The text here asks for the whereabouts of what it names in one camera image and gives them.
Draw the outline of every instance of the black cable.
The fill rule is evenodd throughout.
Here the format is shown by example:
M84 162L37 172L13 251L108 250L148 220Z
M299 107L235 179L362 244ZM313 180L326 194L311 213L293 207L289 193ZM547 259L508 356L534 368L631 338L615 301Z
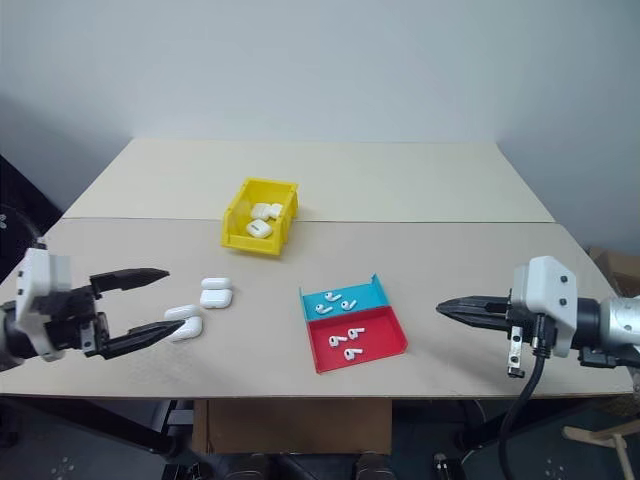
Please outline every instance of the black cable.
M498 437L498 456L500 457L500 468L502 469L502 474L504 478L507 480L514 480L513 472L511 471L511 467L509 467L509 459L507 458L507 440L509 439L509 431L511 430L511 426L515 421L516 417L522 410L522 407L527 400L531 397L531 394L538 385L540 381L540 377L542 376L542 370L544 369L544 361L546 358L544 356L536 357L536 364L533 367L533 373L529 378L529 381L522 389L520 396L518 399L511 405L511 408L507 412L502 420L502 425L500 426L500 436Z
M18 220L22 222L25 228L29 230L29 233L33 237L34 242L37 242L38 238L42 236L42 233L40 232L40 229L36 226L36 224L33 223L33 221L29 217L27 217L17 208L12 207L11 205L7 205L6 203L0 203L0 209L11 210L13 214L18 217Z

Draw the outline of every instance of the red tray compartment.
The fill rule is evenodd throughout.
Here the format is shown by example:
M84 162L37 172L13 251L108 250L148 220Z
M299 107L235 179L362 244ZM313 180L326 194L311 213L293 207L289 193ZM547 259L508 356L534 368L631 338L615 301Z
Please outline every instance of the red tray compartment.
M330 336L346 337L348 329L359 327L366 331L355 340L340 342L335 348L329 346ZM398 355L407 349L407 338L389 306L310 321L307 322L307 329L318 373ZM346 348L362 348L364 352L348 361L344 358Z

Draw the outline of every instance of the cardboard box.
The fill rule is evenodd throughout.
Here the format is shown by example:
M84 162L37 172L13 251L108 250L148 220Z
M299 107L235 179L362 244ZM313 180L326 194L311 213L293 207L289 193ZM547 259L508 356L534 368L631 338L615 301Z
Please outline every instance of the cardboard box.
M618 295L640 295L640 257L599 247L589 249L589 256Z
M196 400L200 453L391 453L389 398Z

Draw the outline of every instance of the floor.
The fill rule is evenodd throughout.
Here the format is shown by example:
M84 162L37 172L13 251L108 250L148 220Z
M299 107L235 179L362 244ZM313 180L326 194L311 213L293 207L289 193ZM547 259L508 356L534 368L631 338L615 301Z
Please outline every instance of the floor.
M506 402L483 401L491 417L506 408ZM467 424L481 422L482 412L459 402L396 402L394 404L393 468L400 480L436 479L433 454L460 456L453 435ZM139 421L153 415L149 402L117 402L114 410ZM32 480L160 480L165 461L156 455L68 427L37 414L21 417L21 439L8 449L0 449L0 478ZM607 428L624 420L597 410L588 410L555 421L514 438L510 443L512 467L521 480L528 479L622 479L615 452L582 445L562 438L563 425ZM640 459L637 438L627 438L632 462ZM283 479L349 479L355 456L297 455L280 459ZM177 461L196 459L186 452ZM232 456L203 458L222 478ZM469 480L501 478L495 446L469 455L464 463Z

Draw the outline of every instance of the yellow plastic tray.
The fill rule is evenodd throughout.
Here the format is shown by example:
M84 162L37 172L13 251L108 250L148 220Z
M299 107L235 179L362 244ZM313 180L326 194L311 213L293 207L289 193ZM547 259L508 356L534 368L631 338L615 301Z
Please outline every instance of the yellow plastic tray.
M248 252L280 255L289 238L291 220L298 212L297 189L297 183L247 178L224 212L220 244ZM254 238L246 230L251 222L251 208L256 203L281 203L283 206L280 216L268 221L273 233L267 238Z

